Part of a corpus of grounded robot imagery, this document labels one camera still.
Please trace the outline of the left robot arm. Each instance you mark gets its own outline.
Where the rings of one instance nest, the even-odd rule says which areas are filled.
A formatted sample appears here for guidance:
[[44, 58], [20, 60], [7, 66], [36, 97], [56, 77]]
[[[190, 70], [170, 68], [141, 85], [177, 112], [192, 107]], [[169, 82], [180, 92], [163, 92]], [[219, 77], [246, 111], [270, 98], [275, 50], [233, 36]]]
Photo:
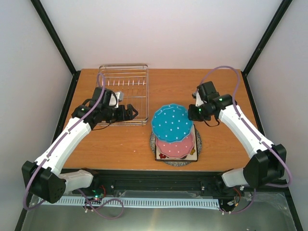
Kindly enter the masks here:
[[66, 128], [52, 145], [34, 162], [26, 161], [22, 174], [26, 187], [24, 197], [29, 193], [51, 204], [65, 193], [84, 188], [88, 193], [96, 193], [100, 181], [95, 172], [83, 168], [76, 172], [61, 173], [65, 162], [78, 144], [96, 127], [105, 121], [108, 124], [133, 120], [138, 111], [131, 105], [111, 107], [88, 107], [80, 105], [72, 113]]

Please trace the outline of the chrome wire dish rack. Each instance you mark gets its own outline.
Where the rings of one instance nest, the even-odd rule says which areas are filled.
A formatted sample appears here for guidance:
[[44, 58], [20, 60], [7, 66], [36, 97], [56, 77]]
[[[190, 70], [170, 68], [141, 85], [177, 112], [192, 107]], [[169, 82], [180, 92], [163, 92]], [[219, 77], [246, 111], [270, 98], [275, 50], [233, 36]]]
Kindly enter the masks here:
[[122, 92], [120, 105], [131, 104], [138, 115], [113, 126], [143, 126], [149, 118], [149, 67], [147, 64], [103, 64], [99, 73], [105, 76], [106, 87]]

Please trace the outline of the pink polka dot plate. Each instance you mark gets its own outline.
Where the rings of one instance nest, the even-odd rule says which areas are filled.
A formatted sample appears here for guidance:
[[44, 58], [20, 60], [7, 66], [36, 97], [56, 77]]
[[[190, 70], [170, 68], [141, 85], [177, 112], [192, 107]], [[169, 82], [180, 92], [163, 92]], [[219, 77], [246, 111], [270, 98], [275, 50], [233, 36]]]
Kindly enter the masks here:
[[191, 132], [182, 141], [166, 142], [156, 139], [155, 144], [161, 154], [169, 158], [183, 158], [191, 153], [191, 150], [194, 149], [195, 142], [194, 135]]

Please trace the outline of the blue polka dot plate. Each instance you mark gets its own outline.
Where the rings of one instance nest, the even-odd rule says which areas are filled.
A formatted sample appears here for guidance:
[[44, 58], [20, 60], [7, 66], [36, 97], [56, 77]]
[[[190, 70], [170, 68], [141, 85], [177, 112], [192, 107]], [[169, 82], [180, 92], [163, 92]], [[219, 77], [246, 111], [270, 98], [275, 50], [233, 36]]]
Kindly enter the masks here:
[[184, 140], [190, 134], [193, 122], [188, 119], [188, 109], [179, 104], [167, 104], [158, 109], [151, 121], [152, 132], [168, 143]]

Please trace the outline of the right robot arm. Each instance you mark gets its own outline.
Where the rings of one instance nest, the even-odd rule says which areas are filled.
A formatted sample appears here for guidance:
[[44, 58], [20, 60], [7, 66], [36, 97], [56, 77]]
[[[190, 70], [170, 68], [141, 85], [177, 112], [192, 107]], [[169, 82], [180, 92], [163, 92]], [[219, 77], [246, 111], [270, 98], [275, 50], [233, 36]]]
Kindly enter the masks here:
[[288, 183], [275, 183], [287, 171], [286, 149], [281, 144], [275, 145], [262, 135], [247, 119], [231, 95], [220, 96], [216, 93], [212, 99], [206, 97], [203, 100], [199, 93], [195, 92], [193, 98], [196, 102], [189, 106], [189, 119], [206, 122], [214, 116], [218, 123], [225, 124], [232, 131], [249, 157], [249, 162], [244, 168], [228, 170], [222, 174], [221, 178], [226, 187], [288, 187]]

